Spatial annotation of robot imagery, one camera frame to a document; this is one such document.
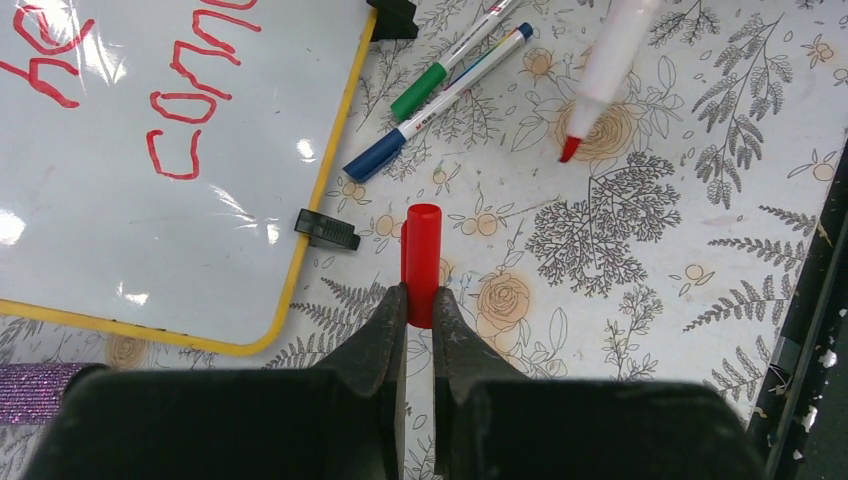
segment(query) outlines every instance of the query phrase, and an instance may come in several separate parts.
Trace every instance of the white marker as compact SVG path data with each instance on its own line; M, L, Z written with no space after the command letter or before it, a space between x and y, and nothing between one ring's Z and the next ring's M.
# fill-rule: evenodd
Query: white marker
M561 162L567 162L580 142L612 102L618 86L630 70L661 0L619 0L607 18L601 37L577 89L577 105L565 129L567 140Z
M438 62L434 63L415 81L403 95L398 97L391 105L392 113L398 120L406 120L421 104L427 100L430 93L447 78L450 69L456 66L460 60L471 50L471 47L480 43L492 30L509 14L512 7L518 5L520 0L500 0L480 17L474 25L465 32L454 46L448 49Z
M468 67L462 75L456 78L442 93L436 96L432 102L421 109L414 117L398 125L397 128L387 133L386 136L377 141L368 150L365 150L352 162L344 166L345 173L359 183L363 183L377 173L381 168L391 162L400 153L401 147L419 131L432 122L436 117L450 108L462 93L477 83L478 80L488 73L501 60L509 56L518 47L524 45L527 38L533 34L533 27L522 23L509 35L502 38L497 45L492 47L474 65Z

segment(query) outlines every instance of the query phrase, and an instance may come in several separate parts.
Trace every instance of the red plastic tube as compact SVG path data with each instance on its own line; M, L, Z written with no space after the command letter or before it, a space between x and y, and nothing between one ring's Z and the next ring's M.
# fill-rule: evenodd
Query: red plastic tube
M439 289L442 210L427 203L409 207L401 227L401 281L409 297L409 323L433 328L433 301Z

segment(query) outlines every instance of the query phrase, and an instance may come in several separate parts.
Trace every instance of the green pen cap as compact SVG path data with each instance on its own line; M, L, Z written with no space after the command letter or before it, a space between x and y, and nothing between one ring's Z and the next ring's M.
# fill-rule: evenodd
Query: green pen cap
M434 63L392 104L391 109L395 118L401 122L409 118L447 76L445 67Z

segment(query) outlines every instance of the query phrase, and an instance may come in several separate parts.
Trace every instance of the whiteboard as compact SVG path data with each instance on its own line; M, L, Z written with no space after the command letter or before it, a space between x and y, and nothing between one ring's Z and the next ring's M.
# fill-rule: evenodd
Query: whiteboard
M5 0L4 313L43 307L26 313L227 353L270 342L370 13L364 0Z

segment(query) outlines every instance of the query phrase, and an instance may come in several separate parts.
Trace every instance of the table surface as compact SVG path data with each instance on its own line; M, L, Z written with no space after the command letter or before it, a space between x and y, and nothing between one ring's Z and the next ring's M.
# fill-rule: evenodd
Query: table surface
M271 348L233 358L3 318L0 359L308 366L399 281L406 209L432 202L446 215L442 283L513 365L534 378L704 382L745 422L809 242L835 234L817 217L848 126L845 3L667 2L593 141L562 165L607 2L523 2L487 43L526 21L529 45L383 175L351 183L341 167L392 125L391 101L487 6L422 0L417 41L373 45L322 203L362 245L310 250ZM433 477L430 342L410 332L412 479ZM0 473L14 478L39 430L0 432Z

